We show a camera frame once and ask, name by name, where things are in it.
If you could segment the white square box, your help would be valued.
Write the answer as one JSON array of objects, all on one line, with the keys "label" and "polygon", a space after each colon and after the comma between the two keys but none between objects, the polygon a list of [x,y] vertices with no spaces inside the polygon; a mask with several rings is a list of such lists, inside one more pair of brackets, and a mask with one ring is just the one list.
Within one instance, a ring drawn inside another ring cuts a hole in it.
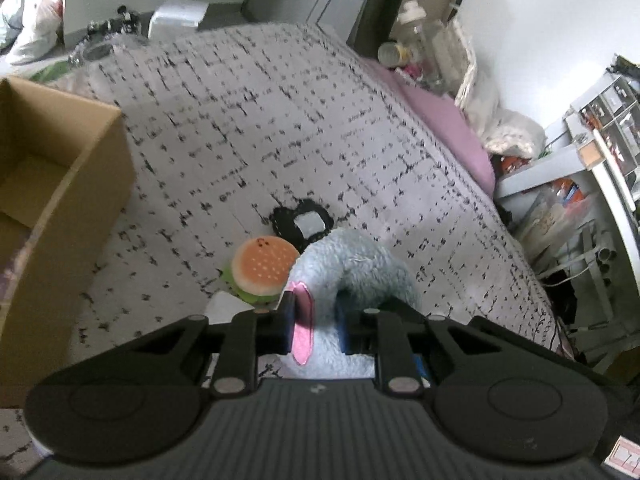
[{"label": "white square box", "polygon": [[203,1],[166,0],[150,18],[149,40],[168,41],[197,32],[207,9]]}]

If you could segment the white soft plush block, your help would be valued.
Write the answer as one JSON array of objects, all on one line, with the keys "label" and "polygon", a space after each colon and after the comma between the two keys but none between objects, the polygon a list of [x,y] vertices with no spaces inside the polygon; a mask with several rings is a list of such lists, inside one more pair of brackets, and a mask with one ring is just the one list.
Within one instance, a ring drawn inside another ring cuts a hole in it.
[{"label": "white soft plush block", "polygon": [[221,290],[209,300],[204,315],[210,324],[227,324],[232,321],[235,315],[253,310],[254,307],[247,302]]}]

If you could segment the black white plush toy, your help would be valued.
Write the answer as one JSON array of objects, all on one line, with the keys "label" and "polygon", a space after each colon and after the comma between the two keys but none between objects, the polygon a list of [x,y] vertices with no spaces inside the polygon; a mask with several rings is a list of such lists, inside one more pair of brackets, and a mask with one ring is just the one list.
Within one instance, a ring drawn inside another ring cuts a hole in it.
[{"label": "black white plush toy", "polygon": [[321,240],[334,228],[334,219],[320,204],[309,198],[299,200],[294,208],[279,206],[269,216],[272,230],[299,252]]}]

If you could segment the pink bed sheet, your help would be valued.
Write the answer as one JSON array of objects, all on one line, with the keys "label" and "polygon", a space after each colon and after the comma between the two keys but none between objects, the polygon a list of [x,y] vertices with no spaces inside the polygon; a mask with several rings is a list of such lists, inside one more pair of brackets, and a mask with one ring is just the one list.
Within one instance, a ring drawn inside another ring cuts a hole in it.
[{"label": "pink bed sheet", "polygon": [[445,144],[480,188],[494,198],[496,177],[488,153],[450,96],[436,96],[370,58],[361,58],[378,78]]}]

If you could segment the white paper cup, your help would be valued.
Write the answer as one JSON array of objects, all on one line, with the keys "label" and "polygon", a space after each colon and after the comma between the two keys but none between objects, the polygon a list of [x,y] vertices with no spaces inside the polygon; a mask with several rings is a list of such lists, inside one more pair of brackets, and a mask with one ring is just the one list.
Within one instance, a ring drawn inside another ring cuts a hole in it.
[{"label": "white paper cup", "polygon": [[410,50],[396,41],[387,41],[378,47],[378,62],[386,68],[405,67],[411,61]]}]

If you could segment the white plastic garbage bag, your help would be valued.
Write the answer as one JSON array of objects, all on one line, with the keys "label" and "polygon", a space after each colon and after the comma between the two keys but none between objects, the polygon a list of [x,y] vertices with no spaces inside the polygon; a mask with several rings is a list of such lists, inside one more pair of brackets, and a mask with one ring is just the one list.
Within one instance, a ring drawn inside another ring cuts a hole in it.
[{"label": "white plastic garbage bag", "polygon": [[63,0],[3,0],[1,53],[11,65],[40,60],[58,43]]}]

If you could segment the clear plastic water bottle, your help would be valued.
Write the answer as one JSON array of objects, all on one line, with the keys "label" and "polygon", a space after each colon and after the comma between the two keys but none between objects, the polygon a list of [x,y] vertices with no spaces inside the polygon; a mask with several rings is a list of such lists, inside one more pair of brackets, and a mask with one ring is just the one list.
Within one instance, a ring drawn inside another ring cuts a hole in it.
[{"label": "clear plastic water bottle", "polygon": [[409,55],[408,64],[402,70],[421,88],[442,96],[447,88],[434,40],[444,25],[439,20],[430,20],[416,0],[401,5],[396,21],[397,42]]}]

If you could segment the green cartoon floor mat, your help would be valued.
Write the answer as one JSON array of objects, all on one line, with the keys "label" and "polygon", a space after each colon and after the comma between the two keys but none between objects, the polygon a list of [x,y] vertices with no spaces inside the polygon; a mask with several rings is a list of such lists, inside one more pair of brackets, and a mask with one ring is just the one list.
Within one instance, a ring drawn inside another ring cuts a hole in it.
[{"label": "green cartoon floor mat", "polygon": [[70,71],[70,62],[67,60],[55,61],[47,66],[44,66],[38,72],[29,76],[29,80],[38,82],[38,84],[47,84],[48,82],[55,81],[58,78],[63,77]]}]

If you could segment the grey drawer organizer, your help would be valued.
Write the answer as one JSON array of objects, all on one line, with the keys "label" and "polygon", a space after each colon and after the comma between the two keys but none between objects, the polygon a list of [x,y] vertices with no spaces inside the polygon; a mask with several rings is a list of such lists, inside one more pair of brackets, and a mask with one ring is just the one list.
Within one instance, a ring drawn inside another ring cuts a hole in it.
[{"label": "grey drawer organizer", "polygon": [[623,176],[639,168],[639,101],[629,79],[609,68],[575,104],[582,122],[597,129]]}]

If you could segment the white crumpled plastic bag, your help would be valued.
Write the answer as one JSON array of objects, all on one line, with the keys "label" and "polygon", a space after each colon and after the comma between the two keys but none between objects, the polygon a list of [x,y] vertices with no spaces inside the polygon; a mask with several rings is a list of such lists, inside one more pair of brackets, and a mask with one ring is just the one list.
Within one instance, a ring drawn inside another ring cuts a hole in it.
[{"label": "white crumpled plastic bag", "polygon": [[457,18],[433,40],[436,61],[454,104],[491,154],[535,159],[544,150],[544,128],[501,106],[495,79],[478,62],[471,36]]}]

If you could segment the hamburger plush toy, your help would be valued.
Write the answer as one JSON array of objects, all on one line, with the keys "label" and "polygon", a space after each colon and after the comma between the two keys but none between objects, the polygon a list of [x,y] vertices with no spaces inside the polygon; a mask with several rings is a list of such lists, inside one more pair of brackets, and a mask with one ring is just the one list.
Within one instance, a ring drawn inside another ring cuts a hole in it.
[{"label": "hamburger plush toy", "polygon": [[254,237],[236,250],[222,278],[248,304],[269,304],[280,297],[298,257],[298,250],[281,237]]}]

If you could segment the white desk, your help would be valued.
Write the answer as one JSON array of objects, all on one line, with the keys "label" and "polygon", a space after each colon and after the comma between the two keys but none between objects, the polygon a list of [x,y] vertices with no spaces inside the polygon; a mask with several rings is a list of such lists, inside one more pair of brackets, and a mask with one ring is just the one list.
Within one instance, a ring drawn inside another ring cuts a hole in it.
[{"label": "white desk", "polygon": [[639,226],[634,218],[634,202],[613,154],[606,148],[598,129],[589,129],[572,110],[564,118],[563,132],[570,143],[549,155],[500,178],[495,198],[505,200],[539,188],[557,178],[570,178],[582,192],[593,196],[604,228],[611,233],[618,256],[623,260],[620,277],[623,291],[639,293]]}]

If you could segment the clear plastic bag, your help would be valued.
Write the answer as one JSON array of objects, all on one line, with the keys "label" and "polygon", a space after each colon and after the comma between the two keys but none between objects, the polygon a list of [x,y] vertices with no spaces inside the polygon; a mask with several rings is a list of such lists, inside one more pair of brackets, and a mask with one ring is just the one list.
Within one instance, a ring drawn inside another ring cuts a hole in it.
[{"label": "clear plastic bag", "polygon": [[145,47],[149,39],[136,34],[111,34],[106,36],[93,36],[83,39],[74,47],[68,56],[68,62],[72,67],[78,67],[87,63],[103,60],[108,56],[123,50],[131,50]]}]

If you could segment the brown cardboard box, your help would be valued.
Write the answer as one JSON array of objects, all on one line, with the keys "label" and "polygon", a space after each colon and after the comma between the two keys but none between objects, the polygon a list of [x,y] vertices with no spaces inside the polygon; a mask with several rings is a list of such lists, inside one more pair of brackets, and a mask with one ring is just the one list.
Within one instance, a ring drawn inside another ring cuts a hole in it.
[{"label": "brown cardboard box", "polygon": [[1,81],[1,405],[64,366],[136,172],[117,107]]}]

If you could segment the grey fluffy plush toy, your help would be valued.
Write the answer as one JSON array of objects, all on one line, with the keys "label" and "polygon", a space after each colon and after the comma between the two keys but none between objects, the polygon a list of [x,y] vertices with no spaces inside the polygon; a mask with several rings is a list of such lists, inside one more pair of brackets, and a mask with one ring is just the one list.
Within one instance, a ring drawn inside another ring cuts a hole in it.
[{"label": "grey fluffy plush toy", "polygon": [[336,300],[361,311],[397,298],[419,310],[420,295],[408,266],[363,233],[339,228],[311,243],[288,274],[285,290],[295,299],[291,353],[281,361],[294,378],[372,378],[374,359],[348,356],[338,336]]}]

